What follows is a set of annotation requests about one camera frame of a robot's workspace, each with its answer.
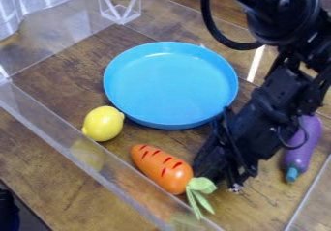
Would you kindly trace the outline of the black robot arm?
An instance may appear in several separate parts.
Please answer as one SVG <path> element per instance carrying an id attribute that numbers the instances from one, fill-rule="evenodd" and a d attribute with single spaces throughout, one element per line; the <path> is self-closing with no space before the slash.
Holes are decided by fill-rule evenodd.
<path id="1" fill-rule="evenodd" d="M 202 20 L 213 38 L 230 49 L 277 48 L 263 85 L 240 112 L 225 108 L 212 121 L 212 134 L 197 153 L 194 174 L 237 192 L 257 175 L 259 161 L 289 139 L 307 132 L 304 117 L 323 104 L 331 87 L 331 14 L 320 0 L 237 0 L 244 7 L 253 43 L 234 42 L 216 27 L 209 0 L 201 0 Z"/>

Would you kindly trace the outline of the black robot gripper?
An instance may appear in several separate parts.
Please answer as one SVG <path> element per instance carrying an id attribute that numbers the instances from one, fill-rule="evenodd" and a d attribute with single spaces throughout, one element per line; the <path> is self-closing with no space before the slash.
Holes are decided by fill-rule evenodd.
<path id="1" fill-rule="evenodd" d="M 244 181 L 257 175 L 259 161 L 268 160 L 280 147 L 291 147 L 300 126 L 297 116 L 267 113 L 253 105 L 238 113 L 225 108 L 194 157 L 194 175 L 214 185 L 226 180 L 229 191 L 240 192 Z"/>

